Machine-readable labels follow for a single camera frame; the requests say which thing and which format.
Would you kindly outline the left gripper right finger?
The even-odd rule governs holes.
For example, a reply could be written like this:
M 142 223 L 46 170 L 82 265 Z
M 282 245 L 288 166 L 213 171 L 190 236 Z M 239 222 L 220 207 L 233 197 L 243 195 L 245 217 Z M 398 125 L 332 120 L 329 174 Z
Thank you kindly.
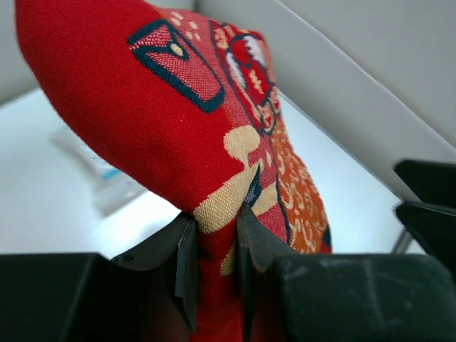
M 297 254 L 243 206 L 236 218 L 237 271 L 243 341 L 285 341 L 274 260 Z

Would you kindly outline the white wet wipes pack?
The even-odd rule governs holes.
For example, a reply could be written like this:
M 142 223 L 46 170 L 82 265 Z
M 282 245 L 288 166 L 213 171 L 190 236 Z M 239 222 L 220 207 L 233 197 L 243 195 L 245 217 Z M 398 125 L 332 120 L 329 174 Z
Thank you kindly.
M 91 202 L 102 217 L 110 217 L 135 205 L 178 212 L 172 204 L 154 195 L 131 176 L 106 162 L 67 125 L 50 134 L 50 141 L 76 161 L 91 183 Z

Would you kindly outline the red patterned cloth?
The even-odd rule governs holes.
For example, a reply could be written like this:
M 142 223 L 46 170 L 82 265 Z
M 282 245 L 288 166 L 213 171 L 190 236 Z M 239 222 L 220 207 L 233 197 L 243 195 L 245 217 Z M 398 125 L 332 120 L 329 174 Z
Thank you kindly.
M 17 1 L 21 53 L 62 119 L 198 223 L 194 341 L 240 341 L 241 206 L 301 254 L 330 253 L 325 208 L 281 116 L 265 38 L 144 1 Z

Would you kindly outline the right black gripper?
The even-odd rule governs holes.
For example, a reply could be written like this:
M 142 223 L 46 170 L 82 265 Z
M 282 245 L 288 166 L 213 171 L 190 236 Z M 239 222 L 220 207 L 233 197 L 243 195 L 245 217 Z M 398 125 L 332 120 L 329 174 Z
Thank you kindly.
M 455 255 L 455 165 L 402 160 L 395 173 L 418 197 L 395 212 L 417 243 L 434 257 Z

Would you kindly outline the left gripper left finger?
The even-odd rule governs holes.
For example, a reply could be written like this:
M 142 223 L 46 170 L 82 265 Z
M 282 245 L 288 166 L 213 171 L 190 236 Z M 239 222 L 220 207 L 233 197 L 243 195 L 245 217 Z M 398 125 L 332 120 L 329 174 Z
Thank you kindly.
M 123 270 L 129 333 L 194 333 L 198 307 L 197 223 L 180 213 L 111 259 Z

